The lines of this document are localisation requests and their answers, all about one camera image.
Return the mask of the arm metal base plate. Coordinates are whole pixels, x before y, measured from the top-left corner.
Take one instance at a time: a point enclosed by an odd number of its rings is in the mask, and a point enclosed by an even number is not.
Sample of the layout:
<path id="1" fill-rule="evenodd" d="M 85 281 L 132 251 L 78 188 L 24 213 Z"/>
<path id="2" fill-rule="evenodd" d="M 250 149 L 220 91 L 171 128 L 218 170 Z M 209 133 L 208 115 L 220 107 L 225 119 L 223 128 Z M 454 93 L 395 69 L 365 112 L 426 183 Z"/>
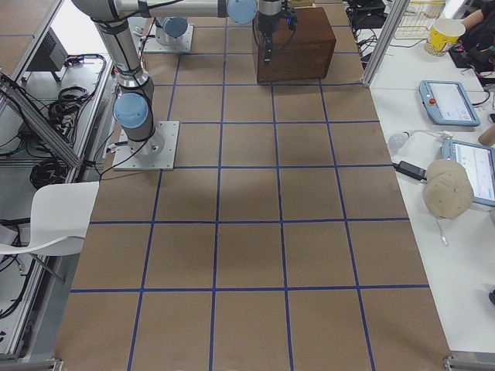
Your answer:
<path id="1" fill-rule="evenodd" d="M 193 43 L 193 29 L 193 24 L 189 24 L 185 33 L 174 39 L 163 31 L 159 31 L 157 35 L 156 26 L 153 25 L 138 40 L 138 53 L 189 54 Z"/>
<path id="2" fill-rule="evenodd" d="M 172 171 L 175 165 L 176 147 L 179 137 L 178 121 L 155 121 L 155 133 L 144 144 L 131 141 L 121 129 L 118 146 L 114 153 L 112 165 L 119 171 L 138 171 L 163 169 Z"/>

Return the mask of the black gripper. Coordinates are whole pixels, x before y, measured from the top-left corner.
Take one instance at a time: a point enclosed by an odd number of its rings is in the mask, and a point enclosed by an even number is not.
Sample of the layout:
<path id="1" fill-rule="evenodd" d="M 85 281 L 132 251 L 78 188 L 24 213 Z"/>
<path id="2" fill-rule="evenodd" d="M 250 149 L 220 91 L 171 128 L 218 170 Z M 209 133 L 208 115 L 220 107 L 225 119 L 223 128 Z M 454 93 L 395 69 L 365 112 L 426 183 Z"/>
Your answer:
<path id="1" fill-rule="evenodd" d="M 253 21 L 254 41 L 257 46 L 263 46 L 263 64 L 269 64 L 273 54 L 273 35 L 278 31 L 280 19 L 283 19 L 285 11 L 275 15 L 257 13 Z"/>

